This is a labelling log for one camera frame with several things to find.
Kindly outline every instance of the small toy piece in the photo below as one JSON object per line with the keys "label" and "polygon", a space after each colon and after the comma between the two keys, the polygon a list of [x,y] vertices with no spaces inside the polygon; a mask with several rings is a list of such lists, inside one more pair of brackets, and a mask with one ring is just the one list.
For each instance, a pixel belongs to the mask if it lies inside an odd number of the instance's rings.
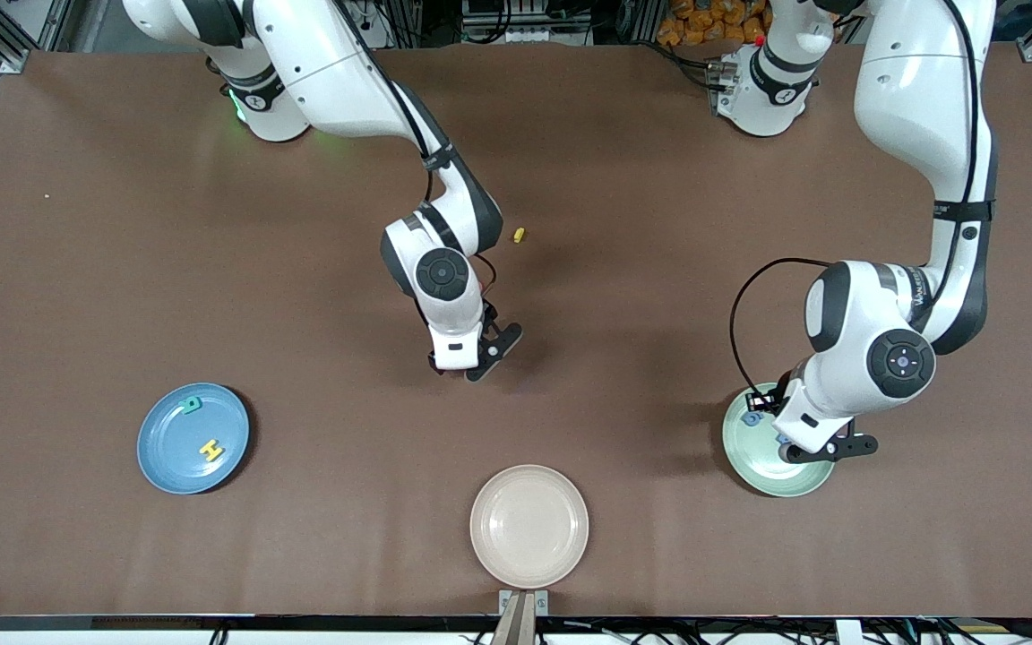
{"label": "small toy piece", "polygon": [[199,410],[201,408],[201,399],[200,397],[197,396],[191,396],[188,398],[181,399],[180,405],[181,405],[181,413],[189,414],[190,412],[194,412],[195,410]]}
{"label": "small toy piece", "polygon": [[218,440],[216,440],[216,438],[212,438],[212,440],[205,442],[205,445],[203,445],[198,452],[204,454],[206,461],[214,461],[215,458],[220,457],[226,450],[224,448],[214,448],[217,445]]}

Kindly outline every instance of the orange snack bag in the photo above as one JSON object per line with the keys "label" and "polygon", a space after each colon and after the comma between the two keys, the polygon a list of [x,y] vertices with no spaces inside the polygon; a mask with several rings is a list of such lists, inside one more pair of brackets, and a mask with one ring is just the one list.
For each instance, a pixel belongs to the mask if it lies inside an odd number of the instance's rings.
{"label": "orange snack bag", "polygon": [[699,9],[691,11],[691,15],[687,18],[687,26],[696,31],[706,31],[712,24],[711,11]]}
{"label": "orange snack bag", "polygon": [[675,47],[679,44],[679,34],[676,33],[676,21],[672,18],[665,18],[659,24],[659,30],[655,33],[655,41],[658,44],[666,44]]}
{"label": "orange snack bag", "polygon": [[670,7],[671,12],[676,13],[676,18],[683,20],[696,10],[696,0],[671,0]]}
{"label": "orange snack bag", "polygon": [[732,8],[732,0],[711,0],[711,20],[721,21],[724,15],[728,15],[728,11]]}
{"label": "orange snack bag", "polygon": [[723,22],[725,24],[740,25],[743,23],[743,18],[746,17],[746,4],[744,3],[732,3],[732,8],[728,12],[723,13]]}
{"label": "orange snack bag", "polygon": [[765,36],[765,33],[763,32],[763,24],[762,22],[759,22],[759,18],[746,18],[746,20],[743,21],[743,41],[754,42],[754,39],[761,36]]}
{"label": "orange snack bag", "polygon": [[719,40],[723,37],[723,24],[722,22],[716,22],[709,26],[708,31],[703,34],[703,40]]}

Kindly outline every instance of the black cable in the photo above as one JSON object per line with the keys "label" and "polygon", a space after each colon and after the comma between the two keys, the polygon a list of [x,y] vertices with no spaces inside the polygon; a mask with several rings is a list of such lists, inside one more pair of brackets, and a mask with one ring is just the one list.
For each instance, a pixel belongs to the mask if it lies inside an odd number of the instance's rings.
{"label": "black cable", "polygon": [[720,90],[720,91],[723,90],[723,87],[721,87],[720,85],[710,85],[710,83],[705,83],[703,80],[700,80],[700,78],[694,76],[694,74],[687,69],[687,68],[692,68],[698,70],[706,70],[708,69],[708,63],[702,61],[692,61],[690,60],[690,58],[679,57],[679,55],[676,55],[674,52],[671,52],[669,50],[664,50],[663,47],[660,47],[659,44],[655,44],[655,42],[651,42],[650,40],[632,40],[627,42],[627,44],[642,44],[644,45],[644,47],[647,47],[648,50],[651,50],[652,52],[659,54],[660,57],[667,58],[668,61],[676,63],[676,66],[677,68],[679,68],[679,71],[683,72],[683,76],[687,77],[687,79],[690,80],[692,85],[702,87],[702,89],[704,90]]}
{"label": "black cable", "polygon": [[[388,26],[389,31],[392,32],[392,39],[394,40],[394,45],[397,49],[400,49],[401,42],[406,42],[407,44],[410,45],[419,44],[419,40],[421,40],[421,34],[416,33],[415,31],[412,31],[409,28],[405,28],[404,26],[397,25],[397,21],[392,20],[392,17],[390,17],[389,13],[384,10],[384,7],[382,7],[381,3],[374,1],[373,5],[374,7],[377,7],[377,13],[381,13],[381,18],[385,22],[385,25]],[[408,37],[401,37],[402,33],[407,34],[407,36],[411,36],[412,39],[409,39]]]}
{"label": "black cable", "polygon": [[[966,20],[962,18],[962,12],[958,11],[958,4],[954,0],[942,0],[946,8],[954,17],[954,24],[958,26],[959,33],[962,34],[962,43],[966,45],[967,72],[970,74],[970,155],[967,163],[966,187],[962,189],[962,200],[970,200],[970,193],[974,191],[974,175],[978,167],[978,65],[974,61],[974,42],[970,40],[970,29],[967,29]],[[949,278],[949,269],[954,265],[954,255],[958,252],[958,224],[954,225],[954,236],[950,237],[949,252],[946,253],[946,266],[942,269],[942,281],[938,285],[938,293],[930,297],[930,305],[933,309],[938,304],[942,291],[946,290],[946,279]]]}
{"label": "black cable", "polygon": [[229,642],[229,627],[225,623],[218,625],[209,636],[209,645],[226,645]]}
{"label": "black cable", "polygon": [[668,645],[675,645],[675,643],[672,642],[670,638],[664,636],[663,634],[659,634],[658,632],[644,632],[643,634],[637,636],[634,641],[632,641],[632,645],[640,645],[640,642],[643,642],[644,638],[647,638],[648,636],[654,636],[655,638],[658,638],[659,641],[667,642]]}
{"label": "black cable", "polygon": [[667,58],[668,61],[676,63],[676,65],[687,65],[689,68],[708,69],[708,63],[703,61],[692,61],[691,58],[680,57],[680,55],[677,55],[674,52],[664,50],[658,42],[651,42],[650,40],[630,40],[627,41],[627,44],[642,44],[644,47],[659,54],[660,57]]}
{"label": "black cable", "polygon": [[949,628],[950,632],[962,635],[963,638],[966,638],[967,641],[973,642],[974,645],[987,645],[986,642],[978,641],[977,638],[971,636],[968,632],[966,632],[966,630],[959,627],[958,623],[955,623],[955,621],[949,619],[938,619],[938,622],[945,625],[945,627]]}
{"label": "black cable", "polygon": [[364,52],[365,57],[368,58],[370,65],[377,68],[377,73],[381,74],[381,79],[384,84],[389,87],[389,92],[392,97],[397,100],[397,105],[400,106],[400,111],[405,115],[405,121],[409,122],[410,130],[413,131],[413,136],[417,139],[417,148],[421,151],[421,159],[426,159],[429,156],[429,147],[424,142],[424,134],[421,132],[421,127],[417,126],[417,120],[413,118],[413,112],[409,109],[409,105],[405,102],[405,98],[401,98],[400,92],[397,90],[397,86],[394,85],[389,78],[389,74],[384,72],[384,68],[381,66],[381,62],[377,61],[373,57],[373,50],[369,50],[367,42],[364,42],[364,37],[361,36],[361,32],[353,24],[353,17],[349,15],[349,12],[344,7],[336,7],[342,17],[344,17],[345,23],[349,25],[349,29],[353,32],[353,36],[356,36],[356,41],[361,45],[361,51]]}
{"label": "black cable", "polygon": [[863,17],[843,17],[843,18],[839,18],[837,21],[835,21],[835,24],[832,25],[832,28],[833,29],[838,29],[838,28],[840,28],[840,26],[847,26],[848,24],[856,24],[856,22],[861,22],[863,20],[864,20]]}
{"label": "black cable", "polygon": [[476,40],[475,37],[467,36],[466,33],[462,33],[461,37],[470,42],[475,42],[475,44],[491,44],[496,40],[499,40],[501,36],[504,36],[508,32],[509,26],[512,25],[513,21],[513,4],[512,0],[505,0],[503,7],[499,8],[499,12],[496,13],[496,26],[492,28],[492,33],[484,37],[484,40]]}
{"label": "black cable", "polygon": [[490,281],[488,281],[487,285],[485,285],[483,289],[480,290],[480,293],[486,294],[486,293],[488,293],[488,289],[491,289],[492,285],[495,285],[495,283],[496,283],[496,268],[495,268],[494,265],[492,265],[492,263],[490,261],[488,261],[488,258],[484,257],[484,255],[482,255],[482,254],[476,254],[476,257],[480,258],[480,260],[484,264],[487,264],[488,265],[488,269],[490,269],[492,271],[492,279]]}
{"label": "black cable", "polygon": [[738,346],[737,344],[735,344],[735,311],[738,310],[738,303],[742,301],[743,294],[745,293],[746,289],[750,286],[751,282],[754,282],[759,278],[759,276],[765,273],[767,269],[773,268],[773,266],[777,266],[779,264],[786,264],[786,262],[796,262],[796,264],[810,264],[813,266],[823,266],[823,268],[828,268],[828,266],[831,266],[831,263],[829,261],[810,260],[810,258],[805,258],[805,257],[781,257],[778,258],[778,260],[767,262],[767,264],[764,264],[759,270],[756,270],[756,272],[750,275],[750,278],[746,279],[746,282],[743,282],[743,286],[740,287],[738,293],[735,294],[735,301],[732,303],[732,312],[730,313],[730,321],[728,322],[728,334],[730,335],[730,342],[732,343],[732,355],[735,357],[735,366],[738,367],[738,372],[740,372],[740,375],[743,375],[743,380],[746,381],[746,384],[748,385],[748,387],[750,387],[750,391],[756,393],[757,396],[762,396],[764,393],[759,391],[757,387],[754,387],[754,381],[750,380],[748,373],[746,373],[745,367],[743,367],[743,360],[740,358],[740,356],[738,356]]}

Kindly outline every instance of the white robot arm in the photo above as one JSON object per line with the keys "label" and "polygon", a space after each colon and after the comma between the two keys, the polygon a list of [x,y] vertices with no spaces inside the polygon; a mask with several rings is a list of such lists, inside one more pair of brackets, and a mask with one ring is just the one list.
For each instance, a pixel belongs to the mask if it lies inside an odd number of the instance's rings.
{"label": "white robot arm", "polygon": [[124,3],[148,36],[204,51],[262,139],[286,141],[313,126],[417,144],[445,192],[431,201],[425,195],[412,215],[385,229],[382,260],[429,328],[434,370],[465,370],[479,381],[504,358],[520,326],[496,326],[467,261],[499,239],[499,208],[417,94],[385,76],[347,11],[332,0]]}
{"label": "white robot arm", "polygon": [[[787,461],[842,458],[836,433],[859,414],[913,399],[935,356],[977,335],[987,318],[986,266],[995,201],[995,138],[981,110],[980,77],[995,0],[867,0],[875,15],[859,71],[854,116],[869,139],[922,172],[934,189],[930,262],[839,261],[806,297],[815,354],[752,408],[775,414]],[[773,0],[764,47],[732,63],[737,82],[713,99],[742,130],[778,134],[802,114],[811,74],[832,37],[828,10],[861,0]]]}

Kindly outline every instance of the brown mat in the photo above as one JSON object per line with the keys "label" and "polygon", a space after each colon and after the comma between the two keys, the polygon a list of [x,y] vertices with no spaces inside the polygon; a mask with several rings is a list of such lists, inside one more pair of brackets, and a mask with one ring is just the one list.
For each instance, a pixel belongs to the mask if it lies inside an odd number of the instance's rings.
{"label": "brown mat", "polygon": [[[808,497],[750,492],[717,444],[751,270],[929,252],[929,186],[854,125],[860,53],[832,53],[776,139],[710,119],[644,50],[385,54],[507,216],[492,300],[526,335],[479,385],[429,372],[377,254],[424,191],[409,144],[259,142],[197,57],[34,55],[0,85],[0,614],[491,611],[467,513],[521,462],[591,514],[556,612],[1032,614],[1032,65],[1012,47],[987,70],[987,330],[861,419],[877,456]],[[808,354],[816,272],[775,270],[740,315],[762,380]],[[198,380],[249,399],[258,441],[230,485],[174,497],[134,439]]]}

